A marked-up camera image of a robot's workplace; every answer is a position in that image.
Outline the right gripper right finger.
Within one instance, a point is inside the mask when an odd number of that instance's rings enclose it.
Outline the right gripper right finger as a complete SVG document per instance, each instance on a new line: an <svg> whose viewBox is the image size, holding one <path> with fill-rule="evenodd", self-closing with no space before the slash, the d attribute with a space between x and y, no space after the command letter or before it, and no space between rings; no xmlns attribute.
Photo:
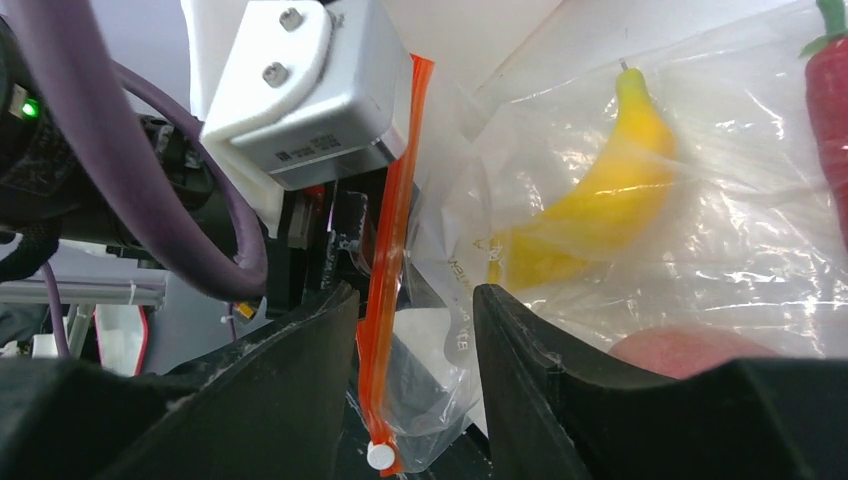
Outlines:
<svg viewBox="0 0 848 480"><path fill-rule="evenodd" d="M618 360L497 285L473 319L498 479L843 479L847 364L738 359L685 380Z"/></svg>

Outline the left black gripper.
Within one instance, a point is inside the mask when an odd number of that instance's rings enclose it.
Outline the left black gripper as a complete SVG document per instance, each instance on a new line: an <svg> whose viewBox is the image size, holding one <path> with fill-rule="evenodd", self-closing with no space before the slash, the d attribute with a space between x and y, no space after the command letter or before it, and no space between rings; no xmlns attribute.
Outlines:
<svg viewBox="0 0 848 480"><path fill-rule="evenodd" d="M371 277L371 202L345 185L284 196L278 237L266 240L266 313L283 315L339 282L359 293L366 313Z"/></svg>

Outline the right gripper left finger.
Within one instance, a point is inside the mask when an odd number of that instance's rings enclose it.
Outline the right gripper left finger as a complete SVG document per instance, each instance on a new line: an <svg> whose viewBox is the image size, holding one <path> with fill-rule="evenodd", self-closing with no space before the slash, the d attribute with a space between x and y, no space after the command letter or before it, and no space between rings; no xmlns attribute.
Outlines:
<svg viewBox="0 0 848 480"><path fill-rule="evenodd" d="M167 374L1 362L5 479L328 479L359 295L340 283Z"/></svg>

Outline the red fake fruit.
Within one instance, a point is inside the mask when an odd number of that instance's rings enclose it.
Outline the red fake fruit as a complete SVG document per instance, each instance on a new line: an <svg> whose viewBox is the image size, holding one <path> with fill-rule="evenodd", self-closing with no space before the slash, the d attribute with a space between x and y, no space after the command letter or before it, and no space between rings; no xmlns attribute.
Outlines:
<svg viewBox="0 0 848 480"><path fill-rule="evenodd" d="M608 354L638 368L684 379L737 358L779 357L737 332L708 326L660 326L618 341Z"/></svg>

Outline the yellow fake pepper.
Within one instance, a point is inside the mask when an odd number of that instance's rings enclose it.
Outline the yellow fake pepper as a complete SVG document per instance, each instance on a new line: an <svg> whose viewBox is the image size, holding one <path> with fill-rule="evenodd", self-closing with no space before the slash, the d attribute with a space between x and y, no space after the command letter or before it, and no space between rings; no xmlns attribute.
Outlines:
<svg viewBox="0 0 848 480"><path fill-rule="evenodd" d="M615 81L618 112L599 155L565 196L490 242L487 280L523 290L577 277L635 242L675 181L677 140L641 70Z"/></svg>

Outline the clear zip top bag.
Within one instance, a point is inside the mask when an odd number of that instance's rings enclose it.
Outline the clear zip top bag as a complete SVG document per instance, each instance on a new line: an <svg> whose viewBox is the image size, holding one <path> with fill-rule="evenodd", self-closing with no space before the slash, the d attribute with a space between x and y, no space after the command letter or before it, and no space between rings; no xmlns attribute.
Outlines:
<svg viewBox="0 0 848 480"><path fill-rule="evenodd" d="M612 354L708 339L847 354L847 5L794 1L541 86L495 112L414 62L420 136L393 286L357 335L367 460L420 473L494 405L473 290Z"/></svg>

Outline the red fake chili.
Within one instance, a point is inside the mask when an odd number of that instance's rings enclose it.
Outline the red fake chili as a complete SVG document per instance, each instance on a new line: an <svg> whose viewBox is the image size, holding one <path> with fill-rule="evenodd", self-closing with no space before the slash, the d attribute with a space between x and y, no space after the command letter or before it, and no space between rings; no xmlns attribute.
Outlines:
<svg viewBox="0 0 848 480"><path fill-rule="evenodd" d="M805 98L819 164L847 240L847 10L841 0L818 0L824 33L808 43Z"/></svg>

